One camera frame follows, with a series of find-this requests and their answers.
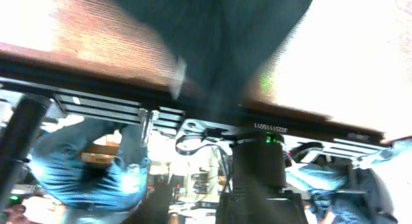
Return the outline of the dark green t-shirt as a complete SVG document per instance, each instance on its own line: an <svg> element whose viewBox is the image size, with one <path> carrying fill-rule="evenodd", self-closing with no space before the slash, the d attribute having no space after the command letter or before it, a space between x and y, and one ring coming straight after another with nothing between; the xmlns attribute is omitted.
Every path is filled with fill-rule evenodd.
<svg viewBox="0 0 412 224"><path fill-rule="evenodd" d="M114 0L153 29L201 91L196 111L238 119L245 87L313 0Z"/></svg>

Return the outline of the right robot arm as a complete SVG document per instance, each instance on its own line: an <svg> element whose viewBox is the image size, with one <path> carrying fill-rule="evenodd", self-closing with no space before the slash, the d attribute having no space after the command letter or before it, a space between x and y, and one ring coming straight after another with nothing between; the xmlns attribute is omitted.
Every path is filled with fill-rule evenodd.
<svg viewBox="0 0 412 224"><path fill-rule="evenodd" d="M232 138L232 189L221 195L217 224L307 224L301 195L286 189L277 137L264 131Z"/></svg>

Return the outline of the person in blue shirt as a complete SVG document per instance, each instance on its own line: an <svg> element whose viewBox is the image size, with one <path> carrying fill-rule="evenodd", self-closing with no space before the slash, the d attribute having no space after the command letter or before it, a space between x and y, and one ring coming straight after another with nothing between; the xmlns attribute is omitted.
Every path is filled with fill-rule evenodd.
<svg viewBox="0 0 412 224"><path fill-rule="evenodd" d="M96 139L120 131L118 152L105 169L80 154ZM142 203L150 160L141 146L142 126L87 118L40 136L28 164L39 185L66 208L62 222L122 223Z"/></svg>

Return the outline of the black aluminium table frame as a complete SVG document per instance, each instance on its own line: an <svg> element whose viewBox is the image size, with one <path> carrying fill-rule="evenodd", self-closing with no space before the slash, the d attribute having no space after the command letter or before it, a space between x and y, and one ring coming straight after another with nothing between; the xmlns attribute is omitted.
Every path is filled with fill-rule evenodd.
<svg viewBox="0 0 412 224"><path fill-rule="evenodd" d="M234 135L241 125L278 133L287 140L324 142L347 155L386 148L381 132L332 123L320 115L252 102L234 111L221 109L213 118L208 106L195 105L191 100L177 102L164 91L59 71L53 66L3 59L1 83L7 91L49 96L66 114L137 124L140 109L156 109L160 114L154 126L178 134L200 133L210 126Z"/></svg>

